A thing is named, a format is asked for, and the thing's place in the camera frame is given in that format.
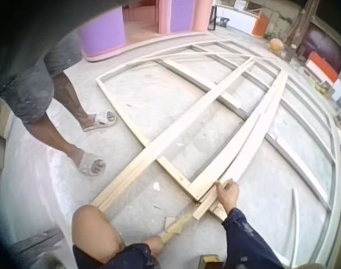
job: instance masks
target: gray shorts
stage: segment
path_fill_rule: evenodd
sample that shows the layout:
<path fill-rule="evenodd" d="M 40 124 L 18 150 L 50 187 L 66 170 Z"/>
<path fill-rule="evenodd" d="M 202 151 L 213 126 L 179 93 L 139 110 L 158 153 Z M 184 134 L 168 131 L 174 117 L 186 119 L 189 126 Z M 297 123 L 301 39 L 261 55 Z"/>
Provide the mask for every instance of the gray shorts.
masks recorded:
<path fill-rule="evenodd" d="M 52 101 L 52 78 L 81 59 L 78 37 L 72 33 L 62 39 L 42 61 L 13 76 L 0 91 L 0 97 L 24 124 L 35 123 L 46 113 Z"/>

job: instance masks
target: concrete floor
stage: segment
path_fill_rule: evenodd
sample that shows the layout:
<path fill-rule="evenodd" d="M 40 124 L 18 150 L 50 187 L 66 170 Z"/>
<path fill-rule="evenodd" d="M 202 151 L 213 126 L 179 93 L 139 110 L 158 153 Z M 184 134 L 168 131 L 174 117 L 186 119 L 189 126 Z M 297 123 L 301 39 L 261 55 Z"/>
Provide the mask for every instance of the concrete floor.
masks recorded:
<path fill-rule="evenodd" d="M 96 87 L 97 76 L 156 50 L 221 38 L 234 39 L 258 53 L 271 55 L 263 40 L 219 27 L 214 34 L 163 41 L 103 62 L 82 60 L 66 70 L 66 74 L 86 111 L 112 110 Z M 207 48 L 221 51 L 214 45 Z M 231 72 L 206 56 L 199 57 L 196 62 L 190 59 L 177 61 L 214 83 Z M 305 83 L 288 64 L 279 64 Z M 258 67 L 253 67 L 251 72 L 268 84 L 273 81 Z M 108 80 L 106 85 L 150 140 L 204 95 L 196 86 L 155 63 L 132 68 Z M 235 81 L 227 92 L 240 100 L 248 113 L 264 94 L 244 78 Z M 315 122 L 314 128 L 326 143 L 330 143 L 330 136 L 316 119 L 311 118 L 308 109 L 288 90 L 284 96 L 308 121 Z M 121 120 L 110 129 L 83 133 L 76 120 L 56 101 L 52 102 L 48 113 L 66 140 L 102 156 L 107 162 L 106 171 L 96 178 L 83 176 L 66 156 L 38 142 L 18 119 L 14 119 L 7 141 L 6 165 L 0 178 L 0 231 L 5 242 L 12 244 L 58 225 L 66 238 L 62 242 L 63 251 L 59 251 L 61 259 L 67 268 L 75 268 L 67 249 L 67 245 L 71 245 L 72 214 L 78 207 L 90 203 L 141 152 L 142 146 Z M 241 122 L 238 116 L 216 101 L 171 144 L 164 156 L 192 181 Z M 332 166 L 293 116 L 280 107 L 269 132 L 286 140 L 329 193 Z M 307 262 L 320 236 L 325 210 L 292 167 L 264 141 L 239 183 L 239 208 L 269 245 L 287 258 L 291 256 L 293 244 L 291 189 L 298 189 L 301 230 L 296 263 Z M 192 201 L 173 180 L 157 164 L 152 164 L 107 212 L 107 216 L 128 244 L 157 234 L 162 230 L 166 216 L 185 216 L 192 206 Z M 196 268 L 199 256 L 205 253 L 226 257 L 225 231 L 220 222 L 209 214 L 201 221 L 191 223 L 181 236 L 172 240 L 160 256 L 160 263 L 165 269 Z"/>

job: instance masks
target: person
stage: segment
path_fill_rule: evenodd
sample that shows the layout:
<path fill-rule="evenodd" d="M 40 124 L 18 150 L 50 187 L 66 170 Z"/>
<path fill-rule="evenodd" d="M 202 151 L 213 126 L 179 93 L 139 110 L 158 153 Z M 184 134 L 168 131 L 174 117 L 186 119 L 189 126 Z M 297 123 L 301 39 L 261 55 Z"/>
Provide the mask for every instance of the person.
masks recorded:
<path fill-rule="evenodd" d="M 284 268 L 265 240 L 247 223 L 236 207 L 239 186 L 229 180 L 217 182 L 217 198 L 228 214 L 222 223 L 226 230 L 227 260 L 225 269 Z M 72 220 L 73 253 L 79 269 L 156 268 L 161 253 L 161 238 L 152 236 L 141 243 L 125 246 L 117 230 L 98 208 L 80 207 Z"/>
<path fill-rule="evenodd" d="M 35 65 L 11 76 L 0 89 L 0 97 L 35 138 L 64 152 L 82 173 L 98 175 L 105 169 L 104 161 L 67 142 L 46 112 L 54 98 L 75 117 L 84 132 L 116 123 L 116 115 L 110 111 L 88 114 L 82 107 L 64 73 L 81 59 L 78 39 L 75 34 L 70 34 Z"/>

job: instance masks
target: purple wall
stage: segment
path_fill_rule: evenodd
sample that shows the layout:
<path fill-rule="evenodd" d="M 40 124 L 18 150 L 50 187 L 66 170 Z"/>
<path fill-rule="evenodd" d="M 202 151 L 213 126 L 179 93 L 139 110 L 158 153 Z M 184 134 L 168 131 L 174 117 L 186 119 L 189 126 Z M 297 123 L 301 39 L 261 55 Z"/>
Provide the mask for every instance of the purple wall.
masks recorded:
<path fill-rule="evenodd" d="M 80 28 L 83 52 L 99 55 L 125 44 L 122 8 L 116 8 Z"/>
<path fill-rule="evenodd" d="M 170 31 L 190 31 L 193 23 L 195 0 L 172 0 Z"/>

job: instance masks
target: hand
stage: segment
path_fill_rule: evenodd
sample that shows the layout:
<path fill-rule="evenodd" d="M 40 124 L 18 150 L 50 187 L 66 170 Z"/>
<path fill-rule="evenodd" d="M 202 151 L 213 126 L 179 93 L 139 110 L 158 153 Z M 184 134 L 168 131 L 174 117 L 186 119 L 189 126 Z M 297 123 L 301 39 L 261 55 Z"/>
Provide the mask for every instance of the hand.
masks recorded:
<path fill-rule="evenodd" d="M 219 181 L 215 183 L 217 199 L 224 207 L 226 214 L 236 207 L 237 198 L 239 197 L 239 185 L 232 179 L 225 182 L 224 186 Z"/>
<path fill-rule="evenodd" d="M 159 236 L 151 236 L 148 239 L 144 240 L 143 243 L 149 246 L 151 255 L 153 257 L 157 257 L 164 247 L 163 241 Z"/>

